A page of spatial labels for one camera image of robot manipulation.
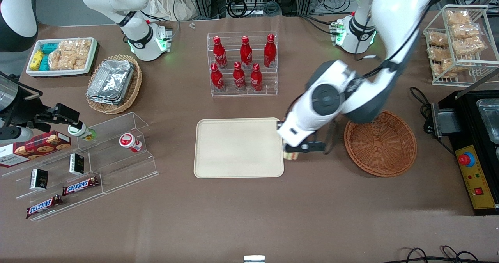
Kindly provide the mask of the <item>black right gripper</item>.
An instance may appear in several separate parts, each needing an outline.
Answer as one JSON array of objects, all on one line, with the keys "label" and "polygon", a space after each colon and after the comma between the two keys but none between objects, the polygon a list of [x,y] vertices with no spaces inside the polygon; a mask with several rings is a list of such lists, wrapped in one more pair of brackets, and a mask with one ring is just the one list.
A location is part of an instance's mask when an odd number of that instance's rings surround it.
[{"label": "black right gripper", "polygon": [[79,125],[80,121],[66,119],[66,117],[80,117],[76,110],[64,105],[56,104],[53,108],[45,106],[40,98],[26,100],[31,93],[17,87],[17,94],[10,111],[10,124],[15,126],[34,126],[37,123]]}]

